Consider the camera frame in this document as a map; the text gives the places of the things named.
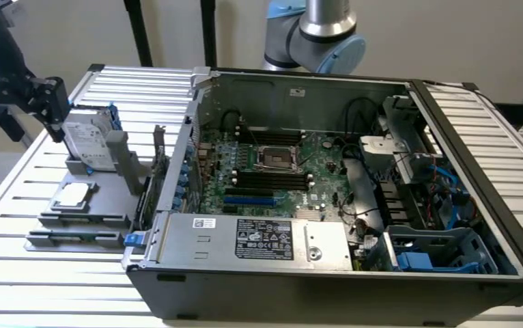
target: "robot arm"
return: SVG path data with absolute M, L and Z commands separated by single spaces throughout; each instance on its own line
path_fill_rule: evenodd
M 355 35 L 348 0 L 273 0 L 269 3 L 263 68 L 349 74 L 365 50 Z
M 69 113 L 64 82 L 59 77 L 37 79 L 24 65 L 4 15 L 12 4 L 11 0 L 0 0 L 0 127 L 13 141 L 20 141 L 24 131 L 8 113 L 8 106 L 16 105 L 43 123 L 53 141 L 60 142 L 61 123 Z

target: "cpu socket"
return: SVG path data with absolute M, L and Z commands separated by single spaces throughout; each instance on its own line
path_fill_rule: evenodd
M 296 170 L 296 148 L 261 146 L 257 148 L 256 166 L 264 171 Z

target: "black pole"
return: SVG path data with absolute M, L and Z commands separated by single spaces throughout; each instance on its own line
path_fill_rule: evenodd
M 140 0 L 124 0 L 124 6 L 131 18 L 133 41 L 136 42 L 140 65 L 144 67 L 153 67 L 151 45 L 148 43 L 148 35 L 145 34 L 143 6 L 140 4 Z
M 200 21 L 203 25 L 203 47 L 205 66 L 217 67 L 217 37 L 215 33 L 216 0 L 200 0 Z

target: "green circuit board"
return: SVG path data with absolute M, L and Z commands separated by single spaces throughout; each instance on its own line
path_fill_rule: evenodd
M 335 137 L 325 134 L 311 133 L 307 138 L 292 146 L 295 151 L 295 172 L 312 175 L 315 185 L 308 191 L 273 190 L 276 206 L 237 206 L 235 215 L 257 217 L 300 217 L 320 218 L 323 221 L 340 221 L 337 208 L 333 205 L 332 196 L 336 193 L 340 200 L 349 193 L 347 175 L 340 174 L 340 147 L 335 146 Z M 223 198 L 225 188 L 232 188 L 232 171 L 257 172 L 260 168 L 257 150 L 272 145 L 255 145 L 237 143 L 232 135 L 216 130 L 203 131 L 201 144 L 208 144 L 211 152 L 207 159 L 211 169 L 204 169 L 204 190 L 200 203 L 200 213 L 224 214 Z

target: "white wall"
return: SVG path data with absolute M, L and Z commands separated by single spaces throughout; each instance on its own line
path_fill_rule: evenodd
M 268 1 L 219 2 L 220 65 L 257 67 Z M 499 101 L 523 98 L 523 1 L 351 0 L 351 4 L 357 33 L 367 38 L 355 74 L 472 81 Z
M 21 2 L 28 16 L 13 35 L 37 75 L 63 77 L 71 89 L 95 62 L 139 65 L 121 0 Z M 472 81 L 496 100 L 521 100 L 523 1 L 351 2 L 368 47 L 355 74 Z M 220 66 L 260 67 L 267 3 L 217 0 Z M 143 8 L 155 64 L 203 65 L 199 0 L 143 0 Z

